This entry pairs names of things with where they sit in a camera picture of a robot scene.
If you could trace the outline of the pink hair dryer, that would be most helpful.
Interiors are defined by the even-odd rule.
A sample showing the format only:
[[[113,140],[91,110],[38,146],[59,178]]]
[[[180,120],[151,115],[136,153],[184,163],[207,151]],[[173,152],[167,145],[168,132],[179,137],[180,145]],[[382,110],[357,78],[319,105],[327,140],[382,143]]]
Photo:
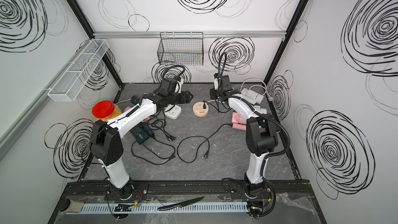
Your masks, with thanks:
[[[232,115],[232,128],[246,131],[246,119],[234,112]]]

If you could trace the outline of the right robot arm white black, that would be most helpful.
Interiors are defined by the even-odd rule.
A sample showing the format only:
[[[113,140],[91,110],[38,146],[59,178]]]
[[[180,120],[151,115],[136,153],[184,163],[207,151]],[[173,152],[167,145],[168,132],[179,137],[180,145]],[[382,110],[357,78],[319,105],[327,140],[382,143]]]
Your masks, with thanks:
[[[280,122],[260,106],[263,95],[247,88],[234,89],[228,75],[214,74],[210,97],[227,102],[246,121],[246,145],[251,155],[245,174],[245,193],[256,197],[261,191],[271,188],[264,176],[268,159],[287,153],[291,145],[290,136]]]

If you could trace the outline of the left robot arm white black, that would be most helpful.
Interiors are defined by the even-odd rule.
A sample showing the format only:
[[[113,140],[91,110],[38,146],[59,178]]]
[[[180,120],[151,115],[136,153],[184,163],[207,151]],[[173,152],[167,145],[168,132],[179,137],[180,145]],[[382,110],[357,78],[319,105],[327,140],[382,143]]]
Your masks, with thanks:
[[[112,189],[122,200],[133,195],[131,178],[126,172],[122,155],[121,139],[147,117],[154,115],[168,105],[188,104],[193,99],[190,91],[181,90],[182,83],[165,78],[154,92],[133,96],[132,108],[106,122],[98,120],[93,124],[90,150],[105,169]]]

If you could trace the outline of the round beige power strip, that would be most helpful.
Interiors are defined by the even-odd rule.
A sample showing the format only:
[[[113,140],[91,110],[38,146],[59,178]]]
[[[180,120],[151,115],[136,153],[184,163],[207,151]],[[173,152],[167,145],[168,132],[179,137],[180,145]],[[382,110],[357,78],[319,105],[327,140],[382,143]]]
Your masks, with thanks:
[[[208,115],[209,107],[206,102],[197,102],[193,106],[193,113],[197,117],[205,117]]]

